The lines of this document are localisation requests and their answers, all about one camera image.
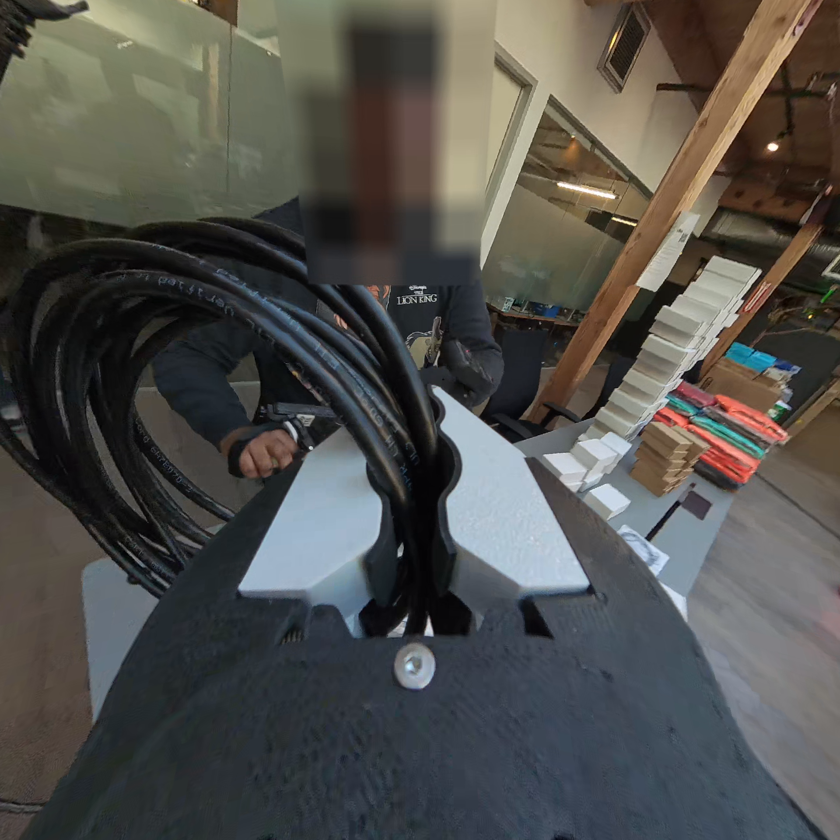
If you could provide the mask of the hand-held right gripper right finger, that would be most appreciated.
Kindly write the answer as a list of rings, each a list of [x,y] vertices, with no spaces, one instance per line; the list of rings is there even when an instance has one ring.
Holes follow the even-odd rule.
[[[438,461],[431,592],[480,621],[498,602],[582,595],[590,580],[527,458],[432,385]]]

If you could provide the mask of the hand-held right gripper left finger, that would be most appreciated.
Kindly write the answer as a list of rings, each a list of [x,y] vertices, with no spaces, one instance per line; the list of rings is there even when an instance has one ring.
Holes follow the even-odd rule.
[[[336,607],[362,637],[361,611],[393,594],[400,560],[390,502],[341,428],[303,459],[238,593]]]

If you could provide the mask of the grey desk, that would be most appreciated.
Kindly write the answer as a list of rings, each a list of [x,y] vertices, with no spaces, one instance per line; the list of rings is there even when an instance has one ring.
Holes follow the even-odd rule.
[[[631,500],[630,506],[607,524],[616,531],[627,525],[666,552],[669,561],[658,580],[687,599],[733,496],[696,472],[667,495],[654,496],[629,475],[639,444],[638,438],[607,478]],[[704,521],[679,505],[689,489],[712,502]],[[158,601],[129,583],[127,574],[109,558],[89,563],[81,574],[81,586],[91,718],[95,721],[123,660]]]

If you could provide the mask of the black office chair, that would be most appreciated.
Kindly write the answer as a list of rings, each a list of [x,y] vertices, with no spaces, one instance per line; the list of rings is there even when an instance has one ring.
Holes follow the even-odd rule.
[[[620,355],[609,364],[598,398],[584,416],[577,416],[555,402],[543,402],[542,407],[547,408],[548,412],[541,422],[534,423],[524,419],[523,415],[538,397],[543,356],[549,343],[549,335],[549,331],[544,329],[522,330],[504,327],[497,330],[505,370],[499,387],[479,417],[510,443],[516,444],[546,434],[549,425],[557,417],[572,424],[593,419],[635,363],[635,358]]]

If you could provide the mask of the stack of brown boxes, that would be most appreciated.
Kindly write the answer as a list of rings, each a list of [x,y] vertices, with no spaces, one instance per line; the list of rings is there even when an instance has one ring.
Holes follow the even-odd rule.
[[[639,436],[629,475],[656,497],[677,489],[710,445],[679,426],[653,421]]]

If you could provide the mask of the stack of white boxes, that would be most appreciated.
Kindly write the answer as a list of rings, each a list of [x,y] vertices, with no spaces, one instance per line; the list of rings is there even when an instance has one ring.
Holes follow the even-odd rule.
[[[713,256],[670,304],[663,306],[627,371],[594,414],[580,440],[613,434],[632,442],[685,374],[701,364],[720,333],[735,323],[762,270]]]

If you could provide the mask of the stack of orange teal bags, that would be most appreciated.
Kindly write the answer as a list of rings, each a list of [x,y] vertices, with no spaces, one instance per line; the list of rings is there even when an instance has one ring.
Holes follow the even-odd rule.
[[[790,438],[766,413],[686,381],[667,394],[653,421],[702,441],[705,448],[694,470],[728,491],[744,487],[770,451]]]

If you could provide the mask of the large brown cardboard box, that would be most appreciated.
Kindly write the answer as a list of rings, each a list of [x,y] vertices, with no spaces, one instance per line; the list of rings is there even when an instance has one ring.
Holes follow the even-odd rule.
[[[699,387],[710,395],[727,396],[766,414],[782,397],[785,383],[729,358],[722,358],[700,376]]]

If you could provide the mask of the stack of blue packets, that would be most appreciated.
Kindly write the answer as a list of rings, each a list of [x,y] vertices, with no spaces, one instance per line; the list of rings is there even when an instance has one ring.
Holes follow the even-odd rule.
[[[779,359],[770,353],[754,349],[743,343],[735,342],[728,348],[724,358],[742,367],[749,368],[761,375],[768,375],[779,380],[798,375],[802,368],[787,360]]]

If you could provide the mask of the white paper notice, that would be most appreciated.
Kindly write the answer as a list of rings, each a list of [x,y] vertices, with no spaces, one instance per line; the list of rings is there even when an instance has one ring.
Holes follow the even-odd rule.
[[[684,251],[699,219],[698,213],[685,211],[679,215],[654,257],[637,279],[636,287],[656,291],[663,285]]]

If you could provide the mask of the metal air duct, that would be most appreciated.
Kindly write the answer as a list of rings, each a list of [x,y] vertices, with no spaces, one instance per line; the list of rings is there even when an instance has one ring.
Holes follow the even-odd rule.
[[[794,224],[719,208],[703,229],[700,239],[716,246],[721,256],[769,270],[799,231]],[[823,271],[838,256],[838,228],[829,228],[799,259],[784,284],[823,295],[834,283]]]

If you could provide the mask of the grey wall vent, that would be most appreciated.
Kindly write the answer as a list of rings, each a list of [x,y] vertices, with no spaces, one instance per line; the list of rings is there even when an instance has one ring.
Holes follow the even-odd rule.
[[[641,2],[622,3],[596,68],[615,93],[623,92],[652,24]]]

